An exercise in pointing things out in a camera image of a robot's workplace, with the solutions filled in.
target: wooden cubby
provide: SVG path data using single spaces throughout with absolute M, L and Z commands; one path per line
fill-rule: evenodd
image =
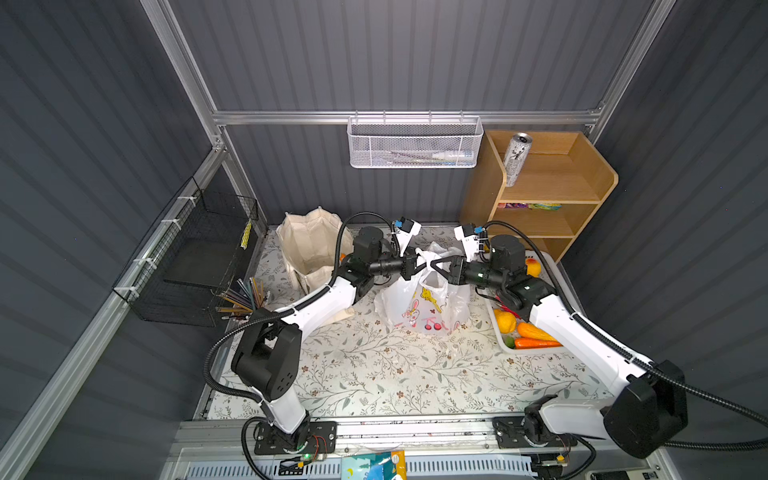
M 577 132 L 527 132 L 533 145 L 515 185 L 506 187 L 504 153 L 514 131 L 487 131 L 464 200 L 461 222 L 502 220 L 517 227 L 556 262 L 618 184 L 618 175 Z M 499 209 L 500 203 L 562 204 L 559 210 Z M 511 233 L 503 227 L 490 235 Z

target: snack package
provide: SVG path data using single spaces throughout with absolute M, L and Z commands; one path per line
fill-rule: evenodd
M 369 453 L 342 457 L 342 480 L 406 480 L 406 453 Z

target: lemon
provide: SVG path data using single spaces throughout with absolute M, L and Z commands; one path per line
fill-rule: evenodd
M 528 272 L 526 272 L 528 275 L 536 278 L 541 275 L 541 264 L 535 258 L 526 258 L 525 265 L 528 266 Z
M 501 333 L 510 333 L 515 329 L 517 320 L 515 315 L 504 310 L 494 310 L 494 316 L 496 317 L 496 323 L 498 324 L 498 331 Z

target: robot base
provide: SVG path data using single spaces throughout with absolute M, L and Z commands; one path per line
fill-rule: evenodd
M 333 453 L 336 450 L 336 422 L 309 422 L 309 416 L 306 417 L 306 420 L 306 424 L 300 425 L 297 429 L 297 431 L 304 430 L 306 432 L 306 435 L 302 435 L 306 439 L 306 444 L 302 442 L 302 445 L 298 446 L 293 435 L 286 435 L 285 432 L 276 426 L 270 426 L 268 423 L 260 423 L 253 433 L 256 437 L 256 446 L 253 448 L 254 455 L 314 453 L 315 436 L 321 438 L 318 440 L 318 453 Z

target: cartoon rabbit print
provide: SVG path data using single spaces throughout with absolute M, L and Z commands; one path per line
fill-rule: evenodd
M 409 310 L 406 310 L 406 312 L 402 314 L 402 318 L 407 318 L 408 323 L 411 324 L 411 327 L 416 326 L 416 320 L 419 318 L 420 312 L 416 309 L 418 306 L 419 306 L 419 299 L 413 299 L 411 308 Z

